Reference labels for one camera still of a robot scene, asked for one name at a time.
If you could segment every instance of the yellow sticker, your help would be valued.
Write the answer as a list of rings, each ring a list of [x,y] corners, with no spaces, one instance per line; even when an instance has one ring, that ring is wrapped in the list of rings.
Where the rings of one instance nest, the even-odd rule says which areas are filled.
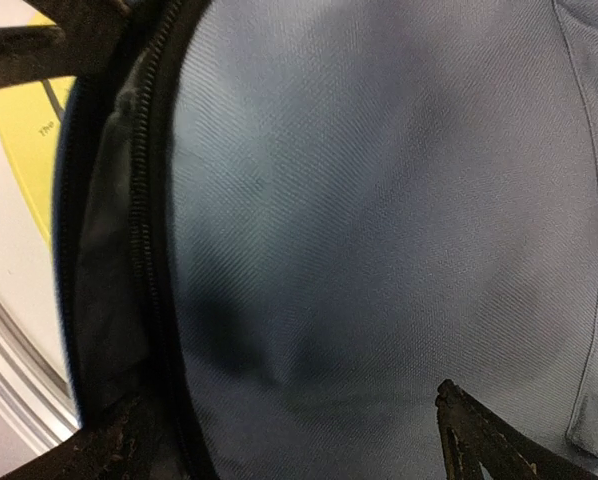
[[[37,14],[31,25],[50,24]],[[73,77],[0,90],[0,137],[19,189],[50,244],[51,197],[59,128]]]

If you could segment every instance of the blue backpack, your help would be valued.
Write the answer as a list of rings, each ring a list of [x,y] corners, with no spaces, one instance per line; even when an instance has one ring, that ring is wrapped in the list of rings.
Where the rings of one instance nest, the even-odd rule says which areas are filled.
[[[598,478],[598,1],[27,1],[82,430],[5,478]]]

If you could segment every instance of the white surface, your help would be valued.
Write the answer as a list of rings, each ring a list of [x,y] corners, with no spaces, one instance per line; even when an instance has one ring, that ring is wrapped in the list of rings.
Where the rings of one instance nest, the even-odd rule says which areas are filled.
[[[34,10],[0,0],[0,26],[25,24]],[[52,261],[12,174],[0,141],[0,302],[65,379]]]

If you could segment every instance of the metal rim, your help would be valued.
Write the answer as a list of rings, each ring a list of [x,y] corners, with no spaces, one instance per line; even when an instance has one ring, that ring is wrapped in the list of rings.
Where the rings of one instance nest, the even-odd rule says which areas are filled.
[[[0,414],[38,455],[78,429],[67,383],[30,343],[1,302]]]

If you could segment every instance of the seam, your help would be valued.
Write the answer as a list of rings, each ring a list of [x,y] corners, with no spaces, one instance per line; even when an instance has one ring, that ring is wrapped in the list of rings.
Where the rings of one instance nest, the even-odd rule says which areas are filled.
[[[595,130],[592,125],[592,116],[590,114],[590,107],[588,105],[586,90],[583,86],[583,82],[581,80],[579,71],[577,70],[577,67],[575,66],[574,54],[573,54],[570,42],[568,40],[568,34],[566,33],[566,27],[562,21],[561,16],[559,15],[558,8],[559,8],[560,4],[558,3],[558,0],[552,0],[552,6],[553,6],[554,13],[555,13],[555,17],[557,19],[557,23],[559,25],[559,30],[561,31],[561,36],[563,38],[563,42],[566,47],[566,52],[568,54],[568,60],[570,62],[570,67],[572,69],[572,73],[573,73],[573,75],[575,77],[575,81],[577,83],[577,88],[579,90],[579,95],[581,97],[581,102],[582,102],[583,108],[584,108],[586,123],[588,124],[588,133],[590,134],[592,155],[593,155],[594,161],[595,161],[595,174],[597,177],[597,195],[598,195],[597,143],[595,141]],[[590,348],[588,350],[588,355],[586,356],[583,373],[581,375],[581,381],[579,383],[579,389],[577,391],[577,397],[575,399],[575,403],[574,403],[574,406],[572,409],[572,414],[570,416],[570,422],[568,424],[568,429],[566,431],[566,437],[573,444],[577,445],[578,447],[584,448],[585,450],[587,450],[587,449],[585,448],[584,445],[581,444],[582,442],[580,441],[580,439],[578,437],[574,436],[573,431],[575,429],[576,421],[579,416],[579,411],[581,409],[581,404],[583,402],[584,390],[585,390],[585,386],[586,386],[587,379],[589,376],[590,364],[592,363],[592,358],[594,357],[594,354],[595,354],[595,347],[597,344],[597,336],[598,336],[598,283],[597,283],[597,298],[595,300],[595,312],[594,312],[594,321],[593,321],[593,329],[592,329],[592,340],[590,341]]]

